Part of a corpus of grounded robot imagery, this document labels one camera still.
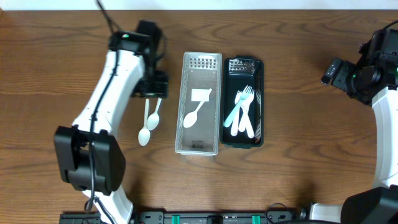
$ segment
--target cable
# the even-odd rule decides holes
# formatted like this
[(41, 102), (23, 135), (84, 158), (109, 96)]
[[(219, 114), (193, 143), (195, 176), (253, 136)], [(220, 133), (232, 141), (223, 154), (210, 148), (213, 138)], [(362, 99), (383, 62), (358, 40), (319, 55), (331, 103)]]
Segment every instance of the cable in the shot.
[[(118, 29), (120, 29), (120, 27), (117, 25), (117, 23), (113, 22), (112, 19), (108, 16), (108, 14), (106, 13), (106, 11), (104, 10), (104, 7), (102, 6), (100, 0), (96, 0), (99, 8), (101, 9), (101, 12), (103, 13), (106, 21), (108, 22), (108, 26), (109, 29), (111, 31), (111, 33), (113, 34), (113, 26), (116, 26)], [(102, 99), (104, 98), (104, 95), (106, 93), (106, 90), (108, 90), (113, 77), (116, 74), (116, 70), (118, 68), (118, 63), (119, 63), (119, 52), (118, 52), (118, 45), (116, 44), (116, 60), (115, 60), (115, 64), (113, 67), (113, 71), (111, 74), (111, 77), (109, 78), (101, 96), (98, 98), (97, 104), (94, 108), (93, 114), (91, 115), (91, 123), (90, 123), (90, 133), (88, 135), (88, 153), (89, 153), (89, 160), (90, 160), (90, 175), (91, 175), (91, 195), (90, 195), (90, 199), (88, 199), (86, 206), (85, 206), (85, 212), (86, 213), (90, 213), (91, 209), (93, 208), (93, 202), (94, 202), (94, 198), (95, 198), (95, 157), (94, 157), (94, 148), (93, 148), (93, 133), (94, 133), (94, 127), (95, 127), (95, 121), (97, 120), (96, 114), (98, 112), (98, 108), (100, 107), (100, 104), (102, 102)]]
[(106, 215), (106, 217), (111, 221), (112, 224), (115, 224), (112, 215), (107, 211), (107, 209), (105, 209), (105, 206), (102, 204), (101, 200), (99, 197), (95, 197), (95, 202), (98, 203), (99, 207), (101, 208), (101, 210), (104, 212), (104, 214)]
[(86, 207), (86, 213), (90, 212), (91, 209), (93, 208), (93, 201), (95, 197), (95, 159), (94, 159), (94, 148), (93, 148), (93, 133), (94, 133), (94, 125), (95, 121), (97, 120), (96, 114), (98, 112), (98, 108), (100, 107), (101, 101), (104, 98), (104, 95), (106, 93), (106, 90), (108, 90), (113, 77), (116, 74), (116, 71), (118, 69), (118, 63), (119, 63), (119, 51), (118, 51), (118, 45), (116, 45), (116, 60), (115, 64), (113, 67), (113, 71), (111, 74), (111, 77), (109, 78), (104, 90), (102, 91), (101, 96), (98, 98), (97, 104), (95, 106), (95, 109), (93, 111), (93, 114), (91, 115), (91, 124), (90, 124), (90, 133), (89, 133), (89, 145), (88, 145), (88, 152), (90, 153), (90, 172), (91, 172), (91, 196), (88, 201), (88, 206)]
[(386, 29), (388, 29), (389, 27), (391, 27), (391, 26), (393, 26), (393, 25), (395, 25), (395, 24), (397, 24), (397, 23), (398, 23), (398, 20), (397, 20), (397, 21), (394, 21), (394, 22), (391, 22), (390, 24), (386, 25), (383, 29), (386, 30)]
[(281, 206), (283, 206), (283, 207), (285, 207), (285, 208), (287, 209), (287, 207), (286, 207), (284, 204), (279, 203), (279, 202), (273, 203), (272, 205), (270, 205), (270, 206), (267, 208), (267, 210), (266, 210), (266, 219), (267, 219), (267, 221), (269, 221), (270, 223), (274, 223), (274, 222), (273, 222), (270, 218), (268, 218), (268, 211), (269, 211), (270, 208), (272, 208), (272, 207), (275, 206), (275, 205), (281, 205)]
[(163, 52), (159, 56), (157, 56), (155, 58), (155, 62), (157, 62), (158, 60), (162, 59), (164, 57), (164, 55), (166, 55), (166, 50), (167, 50), (166, 45), (167, 45), (167, 38), (163, 34)]
[(120, 26), (114, 22), (108, 15), (108, 13), (106, 13), (103, 5), (101, 4), (100, 0), (96, 0), (98, 7), (101, 9), (102, 14), (104, 15), (106, 22), (108, 23), (109, 29), (111, 31), (111, 34), (114, 33), (113, 31), (113, 26), (116, 26), (116, 28), (118, 28), (118, 30), (121, 30), (122, 28), (120, 28)]

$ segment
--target white plastic fork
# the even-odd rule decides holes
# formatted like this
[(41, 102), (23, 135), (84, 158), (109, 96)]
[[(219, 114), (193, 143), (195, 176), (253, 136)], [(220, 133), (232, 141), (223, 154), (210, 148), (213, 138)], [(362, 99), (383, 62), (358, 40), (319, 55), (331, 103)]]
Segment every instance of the white plastic fork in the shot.
[(243, 132), (245, 129), (248, 131), (248, 137), (249, 138), (254, 138), (254, 131), (253, 127), (250, 122), (250, 118), (248, 115), (250, 104), (254, 99), (254, 90), (250, 92), (250, 96), (242, 103), (242, 110), (243, 110), (243, 115), (241, 122), (239, 123), (239, 131)]
[[(241, 98), (242, 91), (238, 91), (235, 96), (235, 104), (238, 103), (239, 99)], [(232, 122), (231, 128), (231, 135), (236, 136), (238, 135), (238, 124), (239, 124), (239, 111), (236, 113), (234, 121)]]
[(233, 110), (231, 111), (231, 113), (228, 115), (228, 117), (225, 119), (224, 121), (224, 127), (228, 128), (231, 126), (232, 121), (236, 115), (236, 113), (239, 111), (242, 102), (247, 99), (250, 96), (250, 92), (251, 92), (252, 88), (251, 86), (247, 85), (246, 88), (243, 90), (243, 92), (241, 93), (241, 99), (239, 100), (239, 102), (235, 105), (235, 107), (233, 108)]

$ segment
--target wooden table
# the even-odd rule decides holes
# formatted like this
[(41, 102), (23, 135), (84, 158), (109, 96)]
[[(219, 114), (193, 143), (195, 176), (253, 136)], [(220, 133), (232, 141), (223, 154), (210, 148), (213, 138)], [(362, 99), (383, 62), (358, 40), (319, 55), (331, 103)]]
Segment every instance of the wooden table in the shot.
[[(168, 37), (169, 98), (146, 147), (144, 100), (120, 126), (123, 187), (138, 208), (265, 210), (315, 200), (343, 203), (371, 188), (373, 111), (320, 84), (333, 57), (355, 62), (360, 43), (394, 11), (111, 11), (124, 29), (151, 19)], [(0, 17), (0, 223), (57, 223), (83, 211), (61, 181), (53, 146), (88, 102), (103, 70), (109, 30), (99, 11), (2, 12)], [(266, 65), (264, 145), (185, 157), (174, 152), (183, 53), (253, 55)], [(151, 111), (155, 100), (151, 101)]]

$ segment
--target spoon handle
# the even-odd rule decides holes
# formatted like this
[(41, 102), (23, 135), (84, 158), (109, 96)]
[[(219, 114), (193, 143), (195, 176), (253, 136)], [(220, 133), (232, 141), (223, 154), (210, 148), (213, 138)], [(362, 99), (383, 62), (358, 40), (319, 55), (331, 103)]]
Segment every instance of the spoon handle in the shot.
[(157, 110), (159, 110), (160, 102), (162, 102), (162, 99), (161, 99), (161, 98), (158, 98), (158, 99), (157, 99), (157, 104), (156, 104), (155, 113), (157, 113)]
[(201, 99), (197, 109), (195, 110), (196, 112), (198, 112), (198, 110), (200, 109), (200, 107), (205, 103), (205, 100), (207, 99), (207, 96), (211, 93), (212, 89), (209, 89), (208, 92), (206, 94), (203, 95), (203, 98)]
[(228, 128), (231, 126), (232, 121), (234, 120), (235, 114), (239, 111), (241, 105), (242, 105), (243, 100), (239, 100), (239, 102), (236, 104), (234, 109), (231, 111), (231, 113), (228, 115), (228, 117), (224, 121), (224, 127)]
[(145, 100), (145, 117), (144, 117), (144, 127), (147, 126), (148, 121), (148, 111), (149, 111), (149, 99)]

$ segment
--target white plastic spoon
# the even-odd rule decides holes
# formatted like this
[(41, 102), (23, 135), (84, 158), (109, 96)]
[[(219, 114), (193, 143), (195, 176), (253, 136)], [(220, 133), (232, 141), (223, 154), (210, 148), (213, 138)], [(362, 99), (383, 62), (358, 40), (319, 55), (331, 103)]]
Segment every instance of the white plastic spoon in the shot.
[(138, 142), (141, 146), (146, 146), (146, 144), (148, 144), (150, 139), (150, 131), (147, 128), (148, 111), (149, 111), (149, 100), (146, 99), (144, 127), (142, 127), (141, 131), (139, 131), (138, 133)]
[(159, 98), (157, 99), (157, 104), (156, 104), (156, 109), (153, 114), (151, 114), (148, 118), (148, 129), (149, 131), (152, 131), (153, 129), (156, 128), (156, 126), (159, 124), (159, 115), (157, 114), (157, 110), (159, 110), (160, 102), (162, 102), (162, 99)]
[(209, 89), (207, 94), (203, 95), (203, 98), (201, 99), (201, 102), (199, 103), (198, 107), (196, 110), (192, 111), (191, 113), (187, 114), (184, 118), (184, 128), (190, 128), (192, 125), (194, 125), (198, 119), (198, 110), (201, 108), (201, 106), (205, 103), (207, 96), (211, 93), (212, 89)]

